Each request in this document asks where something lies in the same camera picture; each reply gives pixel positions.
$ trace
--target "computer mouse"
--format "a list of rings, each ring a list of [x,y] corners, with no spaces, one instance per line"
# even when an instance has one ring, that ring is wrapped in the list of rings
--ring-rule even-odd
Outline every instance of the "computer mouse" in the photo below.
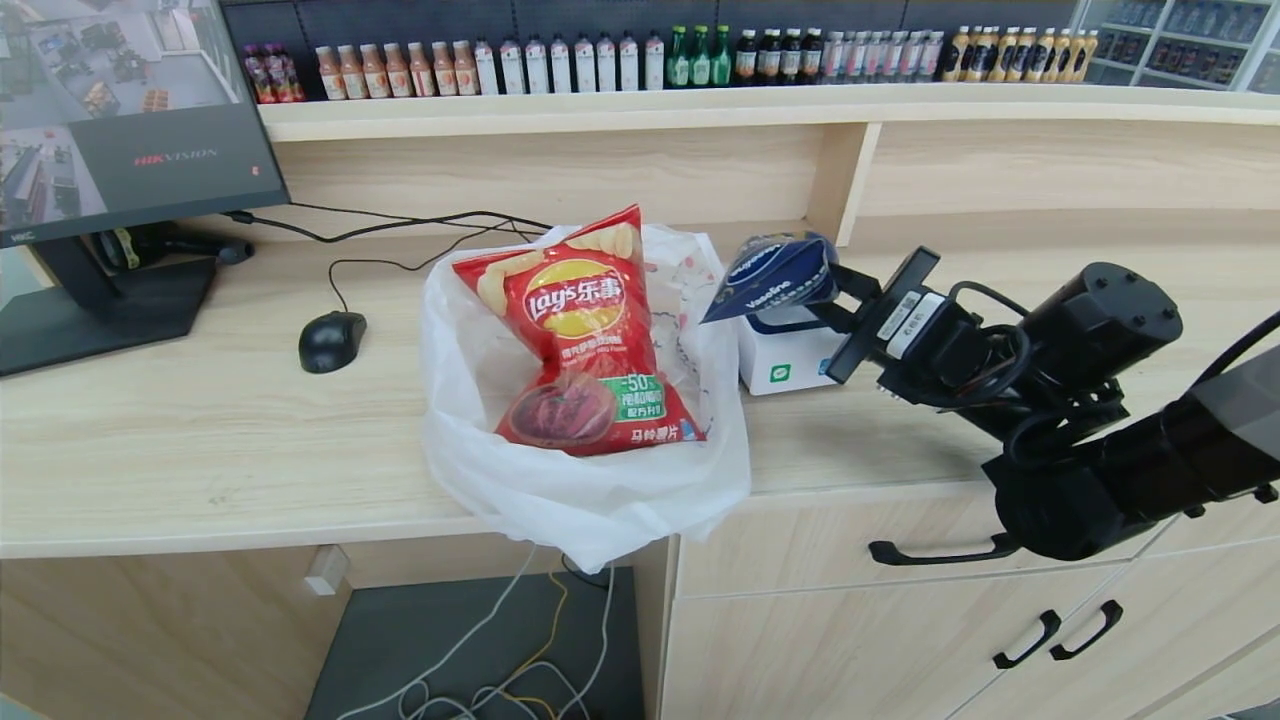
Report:
[[[302,328],[298,337],[298,361],[308,373],[332,373],[346,368],[360,351],[369,322],[360,313],[333,311],[320,315]]]

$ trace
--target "monitor screen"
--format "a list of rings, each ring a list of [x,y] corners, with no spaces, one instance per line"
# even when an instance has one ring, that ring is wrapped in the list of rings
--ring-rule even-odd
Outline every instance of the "monitor screen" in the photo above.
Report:
[[[216,0],[0,0],[0,247],[288,201]]]

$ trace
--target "white plastic bag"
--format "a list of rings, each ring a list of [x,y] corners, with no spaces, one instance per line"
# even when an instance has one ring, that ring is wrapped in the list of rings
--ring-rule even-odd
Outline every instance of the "white plastic bag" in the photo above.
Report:
[[[535,246],[576,228],[557,227]],[[572,457],[515,445],[493,429],[539,361],[442,259],[422,293],[422,443],[431,475],[512,539],[561,548],[588,573],[649,542],[707,534],[751,488],[732,323],[700,325],[723,268],[705,234],[643,229],[658,368],[705,442]]]

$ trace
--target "computer monitor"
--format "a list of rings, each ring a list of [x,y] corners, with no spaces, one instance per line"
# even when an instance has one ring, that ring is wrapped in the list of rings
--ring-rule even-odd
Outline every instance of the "computer monitor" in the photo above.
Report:
[[[216,0],[0,0],[0,375],[186,336],[212,258],[109,275],[84,236],[288,202]]]

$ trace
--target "hikvision logo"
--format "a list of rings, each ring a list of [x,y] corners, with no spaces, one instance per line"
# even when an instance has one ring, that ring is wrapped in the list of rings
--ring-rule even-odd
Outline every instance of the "hikvision logo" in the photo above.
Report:
[[[183,152],[161,152],[159,155],[138,155],[133,159],[133,165],[160,165],[164,163],[177,163],[179,160],[204,160],[205,158],[216,158],[218,150],[188,150]]]

